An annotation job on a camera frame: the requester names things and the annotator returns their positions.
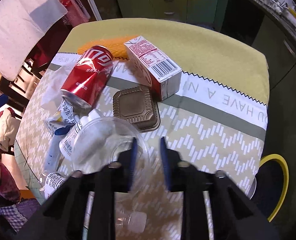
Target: clear plastic bowl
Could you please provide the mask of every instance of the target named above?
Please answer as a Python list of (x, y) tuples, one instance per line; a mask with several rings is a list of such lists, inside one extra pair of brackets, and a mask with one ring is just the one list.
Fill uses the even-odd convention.
[(120, 152), (130, 149), (133, 137), (137, 138), (138, 144), (133, 185), (128, 194), (116, 194), (116, 201), (133, 197), (147, 184), (151, 176), (151, 163), (141, 134), (125, 120), (101, 117), (87, 123), (72, 146), (73, 169), (86, 174), (99, 171), (108, 163), (116, 161)]

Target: bottle cap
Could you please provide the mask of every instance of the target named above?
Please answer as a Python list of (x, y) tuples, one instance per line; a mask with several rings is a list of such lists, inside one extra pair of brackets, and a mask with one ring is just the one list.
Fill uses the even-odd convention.
[(99, 114), (98, 110), (97, 109), (93, 109), (90, 111), (90, 113), (88, 114), (89, 118), (91, 120), (94, 120), (94, 119), (97, 119), (97, 118), (100, 118), (101, 115)]
[(142, 233), (145, 230), (147, 214), (144, 212), (134, 211), (130, 215), (127, 229), (134, 233)]

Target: tablecloth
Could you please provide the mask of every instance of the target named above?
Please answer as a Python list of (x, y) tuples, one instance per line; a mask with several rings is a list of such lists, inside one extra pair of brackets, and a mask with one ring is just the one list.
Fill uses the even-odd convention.
[[(114, 19), (86, 23), (74, 28), (53, 59), (33, 94), (17, 134), (17, 142), (32, 172), (42, 171), (50, 134), (42, 120), (49, 112), (40, 108), (47, 80), (54, 69), (75, 61), (85, 42), (125, 35), (142, 35), (183, 69), (180, 90), (159, 102), (160, 127), (142, 136), (152, 160), (152, 178), (125, 208), (147, 213), (142, 234), (117, 232), (119, 239), (179, 239), (182, 193), (169, 193), (163, 185), (159, 137), (168, 147), (200, 170), (222, 169), (243, 191), (258, 171), (267, 125), (269, 98), (267, 64), (263, 54), (220, 33), (183, 23), (150, 19)], [(144, 83), (120, 61), (101, 94), (96, 108), (112, 116), (112, 96), (118, 90)], [(59, 172), (72, 170), (64, 160)], [(210, 237), (211, 214), (208, 214)]]

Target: plastic wrapper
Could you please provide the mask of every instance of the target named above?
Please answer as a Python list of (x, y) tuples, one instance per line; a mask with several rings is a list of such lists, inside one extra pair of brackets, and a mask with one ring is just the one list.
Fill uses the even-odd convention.
[(45, 199), (49, 198), (57, 188), (59, 188), (66, 178), (61, 176), (58, 172), (51, 172), (45, 175), (45, 185), (43, 186), (43, 192), (45, 194)]
[(51, 135), (54, 135), (58, 128), (65, 127), (67, 124), (74, 125), (79, 120), (73, 112), (73, 106), (67, 101), (62, 100), (58, 112), (53, 116), (43, 120), (46, 128)]
[(48, 110), (51, 114), (57, 112), (57, 109), (62, 102), (60, 89), (74, 66), (74, 62), (68, 63), (61, 66), (50, 75), (48, 78), (49, 82), (47, 84), (47, 89), (41, 99), (41, 108)]

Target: red soda can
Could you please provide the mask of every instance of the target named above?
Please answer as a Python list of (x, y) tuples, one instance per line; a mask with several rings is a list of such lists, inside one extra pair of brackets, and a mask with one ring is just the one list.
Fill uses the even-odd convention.
[(112, 54), (103, 46), (93, 46), (80, 57), (61, 94), (74, 105), (90, 108), (105, 86), (112, 69)]

